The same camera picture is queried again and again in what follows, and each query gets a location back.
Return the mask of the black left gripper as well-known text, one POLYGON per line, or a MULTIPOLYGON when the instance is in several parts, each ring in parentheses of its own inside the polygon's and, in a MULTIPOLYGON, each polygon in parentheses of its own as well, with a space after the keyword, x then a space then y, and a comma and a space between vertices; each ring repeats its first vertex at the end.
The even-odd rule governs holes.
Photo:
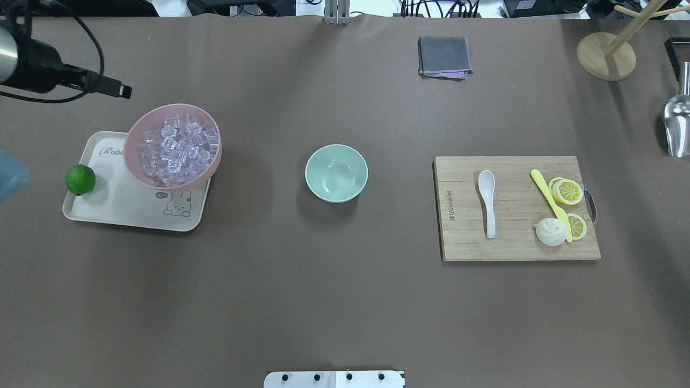
POLYGON ((60 85, 113 98, 131 98, 130 86, 110 77, 100 77, 93 71, 64 64, 58 51, 49 44, 28 39, 19 43, 18 49, 14 88, 48 93, 60 85))

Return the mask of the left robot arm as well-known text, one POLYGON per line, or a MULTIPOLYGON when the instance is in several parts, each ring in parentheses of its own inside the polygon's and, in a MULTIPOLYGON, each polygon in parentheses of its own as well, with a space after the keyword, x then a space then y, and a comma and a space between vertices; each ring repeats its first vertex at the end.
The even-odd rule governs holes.
POLYGON ((14 25, 7 20, 2 25, 2 86, 38 94, 51 92, 57 86, 64 86, 78 93, 61 99, 35 98, 8 92, 2 92, 2 97, 41 104, 68 103, 89 94, 130 99, 130 86, 105 76, 105 57, 102 48, 88 27, 85 28, 85 32, 99 55, 98 71, 65 64, 53 46, 32 38, 29 23, 14 25))

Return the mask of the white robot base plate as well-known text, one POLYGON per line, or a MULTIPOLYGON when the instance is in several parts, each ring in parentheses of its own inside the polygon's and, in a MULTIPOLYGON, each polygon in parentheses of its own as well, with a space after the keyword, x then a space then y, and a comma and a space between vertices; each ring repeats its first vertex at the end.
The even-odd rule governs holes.
POLYGON ((264 387, 405 387, 403 371, 332 370, 274 371, 267 373, 264 387))

